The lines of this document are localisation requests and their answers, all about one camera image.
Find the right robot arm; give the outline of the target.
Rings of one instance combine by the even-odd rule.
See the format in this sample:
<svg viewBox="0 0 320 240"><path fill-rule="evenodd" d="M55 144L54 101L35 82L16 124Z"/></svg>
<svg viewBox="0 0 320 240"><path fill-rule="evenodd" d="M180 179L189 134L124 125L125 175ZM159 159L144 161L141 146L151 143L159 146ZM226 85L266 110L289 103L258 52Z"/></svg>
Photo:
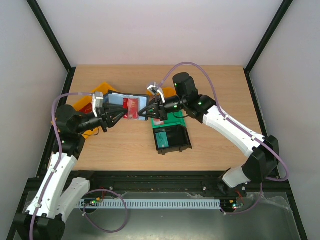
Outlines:
<svg viewBox="0 0 320 240"><path fill-rule="evenodd" d="M238 147L248 159L219 177L217 188L222 195L229 196L244 183L261 184L279 164L277 138L256 133L228 115L216 100L198 92L194 79L187 72L176 74L172 80L176 94L165 97L156 83L150 84L147 90L155 98L138 114L165 121L168 114L184 110L187 116L216 130Z"/></svg>

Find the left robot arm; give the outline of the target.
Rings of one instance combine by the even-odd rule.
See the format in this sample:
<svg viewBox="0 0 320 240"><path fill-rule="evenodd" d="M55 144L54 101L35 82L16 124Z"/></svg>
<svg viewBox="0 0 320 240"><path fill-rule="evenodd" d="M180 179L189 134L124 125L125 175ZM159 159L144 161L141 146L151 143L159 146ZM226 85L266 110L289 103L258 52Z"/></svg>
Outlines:
<svg viewBox="0 0 320 240"><path fill-rule="evenodd" d="M108 103L90 113L76 111L67 104L57 108L53 116L59 132L49 168L26 211L17 213L13 220L21 239L62 239L70 214L90 190L89 177L76 177L65 187L84 148L83 134L96 128L107 132L127 112L121 105Z"/></svg>

